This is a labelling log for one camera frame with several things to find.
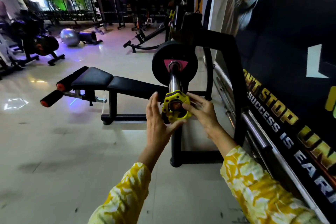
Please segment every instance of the black leather pad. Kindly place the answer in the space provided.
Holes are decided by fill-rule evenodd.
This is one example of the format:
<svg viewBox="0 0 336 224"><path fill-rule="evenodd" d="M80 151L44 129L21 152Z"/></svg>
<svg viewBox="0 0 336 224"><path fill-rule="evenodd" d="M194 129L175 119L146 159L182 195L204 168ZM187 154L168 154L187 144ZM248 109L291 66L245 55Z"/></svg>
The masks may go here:
<svg viewBox="0 0 336 224"><path fill-rule="evenodd" d="M157 91L159 101L164 100L168 93L168 87L155 85L147 82L141 82L129 78L115 76L112 82L107 86L107 90L115 90L117 93L134 96L137 98L149 99Z"/></svg>
<svg viewBox="0 0 336 224"><path fill-rule="evenodd" d="M72 82L71 87L74 90L106 90L112 79L113 75L96 67L90 67Z"/></svg>

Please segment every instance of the pink triangle on weight plate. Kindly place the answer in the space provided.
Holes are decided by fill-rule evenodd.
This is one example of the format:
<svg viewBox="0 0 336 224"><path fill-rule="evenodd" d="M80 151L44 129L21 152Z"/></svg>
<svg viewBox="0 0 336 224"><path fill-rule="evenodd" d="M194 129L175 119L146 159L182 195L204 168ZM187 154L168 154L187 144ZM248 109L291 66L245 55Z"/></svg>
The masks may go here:
<svg viewBox="0 0 336 224"><path fill-rule="evenodd" d="M169 63L172 62L172 61L177 61L178 63L180 63L180 65L182 66L181 71L182 71L182 70L187 66L187 64L188 64L188 61L184 61L184 60L176 60L176 59L164 59L163 61L165 62L165 65L166 65L166 68L167 68L168 72L169 72L168 65L169 65Z"/></svg>

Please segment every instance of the person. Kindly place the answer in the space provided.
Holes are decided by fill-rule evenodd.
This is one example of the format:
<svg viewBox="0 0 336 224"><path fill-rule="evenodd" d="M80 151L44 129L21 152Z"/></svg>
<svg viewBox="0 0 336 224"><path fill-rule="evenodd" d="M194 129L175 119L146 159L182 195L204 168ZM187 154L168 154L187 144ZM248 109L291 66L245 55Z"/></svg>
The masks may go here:
<svg viewBox="0 0 336 224"><path fill-rule="evenodd" d="M183 104L203 125L208 137L224 157L220 173L239 202L250 223L317 224L315 213L294 198L238 146L217 121L213 104L200 96L187 93L199 109ZM91 215L89 224L137 223L148 195L151 172L173 132L186 120L166 126L158 108L158 93L146 107L147 145L138 162L128 170L121 182L109 193L105 203Z"/></svg>

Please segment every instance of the sleeve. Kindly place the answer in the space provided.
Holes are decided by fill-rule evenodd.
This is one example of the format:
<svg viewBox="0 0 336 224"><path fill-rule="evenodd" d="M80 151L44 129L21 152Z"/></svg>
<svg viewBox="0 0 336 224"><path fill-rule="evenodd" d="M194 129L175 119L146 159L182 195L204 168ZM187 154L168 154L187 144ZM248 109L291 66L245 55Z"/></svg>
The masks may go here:
<svg viewBox="0 0 336 224"><path fill-rule="evenodd" d="M321 223L240 146L225 156L220 173L251 224Z"/></svg>
<svg viewBox="0 0 336 224"><path fill-rule="evenodd" d="M136 224L148 196L151 172L142 163L135 163L121 182L111 189L105 203L91 215L88 224Z"/></svg>

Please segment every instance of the glossy floor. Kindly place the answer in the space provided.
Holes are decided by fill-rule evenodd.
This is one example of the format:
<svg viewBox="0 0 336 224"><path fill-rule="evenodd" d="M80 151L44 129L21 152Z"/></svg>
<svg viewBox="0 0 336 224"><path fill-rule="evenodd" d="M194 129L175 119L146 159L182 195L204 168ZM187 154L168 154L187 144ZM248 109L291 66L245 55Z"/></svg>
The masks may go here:
<svg viewBox="0 0 336 224"><path fill-rule="evenodd" d="M55 83L82 66L111 74L157 83L151 72L153 52L133 54L122 45L135 35L126 29L98 35L97 46L66 48L65 60L49 67L47 57L0 81L0 223L85 224L109 190L137 161L145 146L145 124L100 120L108 104L63 97L50 108L40 99ZM164 34L149 45L163 42ZM190 90L205 90L206 70L199 71ZM106 92L98 92L106 97ZM221 100L213 90L221 124L232 128ZM118 113L144 113L147 100L119 95ZM183 128L188 148L213 149L198 121ZM149 195L138 223L244 223L238 203L221 178L220 164L169 164L170 145L157 163Z"/></svg>

